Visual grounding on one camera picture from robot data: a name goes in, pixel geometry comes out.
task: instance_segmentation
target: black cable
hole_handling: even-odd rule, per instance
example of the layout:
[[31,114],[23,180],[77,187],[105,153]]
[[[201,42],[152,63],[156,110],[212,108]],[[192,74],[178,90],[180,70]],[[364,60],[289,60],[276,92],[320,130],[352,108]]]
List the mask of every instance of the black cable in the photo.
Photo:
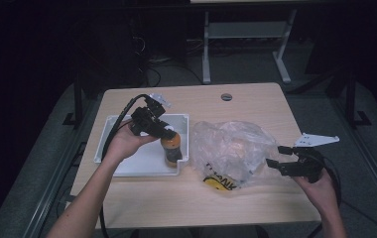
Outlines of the black cable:
[[195,44],[193,47],[189,46],[189,49],[186,49],[187,56],[193,55],[194,53],[197,53],[197,52],[203,50],[203,48],[204,48],[204,42],[203,42],[203,40],[188,41],[188,44],[190,45],[190,44],[192,44],[194,42],[199,42],[199,43]]
[[157,83],[155,83],[154,85],[151,85],[151,83],[149,82],[149,78],[147,78],[147,80],[146,80],[146,84],[148,85],[148,86],[150,86],[150,87],[156,87],[156,86],[158,86],[159,84],[160,84],[160,82],[161,82],[161,74],[158,72],[158,71],[156,71],[156,70],[154,70],[153,68],[151,68],[151,67],[148,67],[148,70],[151,70],[151,71],[153,71],[154,73],[156,73],[157,74],[157,76],[158,76],[158,81],[157,81]]
[[[124,117],[126,116],[126,114],[129,112],[130,108],[141,97],[149,98],[149,96],[146,95],[146,94],[140,94],[140,95],[136,96],[135,98],[132,98],[129,101],[129,103],[127,103],[126,107],[123,109],[123,111],[120,113],[120,115],[118,116],[117,120],[115,121],[114,125],[111,128],[111,131],[108,134],[107,139],[105,140],[104,147],[102,149],[101,163],[102,163],[102,161],[103,161],[103,159],[104,159],[104,157],[105,157],[105,155],[106,155],[106,153],[108,151],[108,147],[111,144],[111,141],[114,138],[115,134],[117,134],[117,132],[121,128],[123,128],[123,126],[125,126],[125,125],[127,125],[127,124],[129,124],[131,122],[131,121],[129,121],[129,122],[123,124],[123,125],[120,125],[121,122],[123,121]],[[101,209],[99,211],[99,222],[101,224],[101,230],[102,230],[103,236],[105,238],[109,238],[107,229],[105,227],[104,206],[103,205],[101,206]]]
[[322,225],[321,225],[321,223],[320,223],[320,224],[318,225],[318,227],[316,227],[316,228],[312,231],[312,233],[310,233],[310,235],[308,236],[308,238],[313,238],[313,237],[315,237],[316,234],[318,234],[318,232],[321,231],[321,229],[322,229]]
[[87,142],[80,143],[79,148],[77,149],[78,152],[76,153],[76,155],[74,155],[73,161],[71,162],[70,167],[68,168],[67,172],[70,171],[71,167],[79,167],[80,166],[80,162],[76,163],[76,161],[77,161],[77,159],[79,159],[83,156],[84,149],[82,147],[83,146],[86,147],[86,144],[87,144]]
[[365,214],[364,212],[362,212],[361,210],[359,210],[356,206],[350,204],[349,202],[345,201],[345,200],[342,200],[343,204],[349,206],[350,208],[352,208],[353,210],[355,210],[356,212],[358,212],[359,214],[361,214],[363,217],[367,218],[368,220],[372,221],[376,226],[377,226],[377,221],[374,220],[373,218],[371,218],[369,215]]
[[227,44],[227,39],[219,39],[213,43],[209,43],[209,55],[214,58],[227,58],[240,52],[235,51],[232,44]]
[[197,76],[197,74],[195,74],[195,72],[193,70],[191,70],[190,68],[186,67],[186,66],[182,66],[182,65],[178,65],[178,64],[170,64],[170,65],[157,65],[156,67],[181,67],[189,72],[191,72],[195,78],[201,83],[203,84],[203,81],[200,79],[200,77]]

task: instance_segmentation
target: white tray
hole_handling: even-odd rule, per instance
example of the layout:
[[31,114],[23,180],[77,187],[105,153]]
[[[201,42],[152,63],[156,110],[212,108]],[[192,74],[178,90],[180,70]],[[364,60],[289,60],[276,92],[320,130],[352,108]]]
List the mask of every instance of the white tray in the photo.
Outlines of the white tray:
[[[111,128],[118,115],[108,116],[102,131],[101,140],[94,161],[101,163],[102,149]],[[183,167],[189,162],[189,115],[188,114],[164,114],[161,120],[174,127],[182,138],[181,150],[183,159],[177,162],[176,168],[170,168],[165,162],[165,152],[160,140],[146,144],[139,148],[135,155],[125,159],[114,173],[115,177],[162,177],[177,176]]]

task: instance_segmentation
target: dark background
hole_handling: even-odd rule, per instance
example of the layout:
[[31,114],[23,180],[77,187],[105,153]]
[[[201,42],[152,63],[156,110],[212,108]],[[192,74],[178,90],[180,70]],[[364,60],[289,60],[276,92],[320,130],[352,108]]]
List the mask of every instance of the dark background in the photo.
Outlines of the dark background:
[[[135,87],[143,83],[137,68],[149,56],[134,55],[132,36],[182,61],[186,38],[202,36],[201,12],[147,12],[134,23],[132,12],[81,16],[67,2],[0,1],[0,206],[77,76],[89,97],[105,88]],[[310,73],[348,65],[377,99],[377,4],[301,8],[291,41],[304,39],[315,42]]]

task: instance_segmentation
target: plastic bag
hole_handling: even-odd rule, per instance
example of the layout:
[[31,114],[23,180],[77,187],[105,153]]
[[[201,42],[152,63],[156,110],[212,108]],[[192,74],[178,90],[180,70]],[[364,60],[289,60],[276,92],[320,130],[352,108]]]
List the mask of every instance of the plastic bag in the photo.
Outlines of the plastic bag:
[[191,138],[192,166],[217,189],[249,185],[265,159],[279,154],[273,136],[249,122],[198,122]]

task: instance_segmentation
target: table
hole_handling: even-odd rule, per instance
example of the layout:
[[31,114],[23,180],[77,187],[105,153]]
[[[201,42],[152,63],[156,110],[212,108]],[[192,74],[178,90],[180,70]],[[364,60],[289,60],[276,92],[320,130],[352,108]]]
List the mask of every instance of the table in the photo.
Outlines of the table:
[[[141,93],[162,93],[170,114],[189,114],[196,122],[248,121],[261,126],[285,146],[301,136],[277,83],[248,83],[159,88],[113,89],[105,92],[71,195],[77,195],[97,164],[93,158],[108,115],[119,114]],[[221,94],[232,95],[223,101]],[[132,108],[144,106],[139,100]],[[275,171],[263,166],[263,170]],[[179,227],[320,220],[316,209],[289,178],[287,183],[220,191],[202,182],[186,166],[177,177],[113,178],[104,201],[107,228]]]

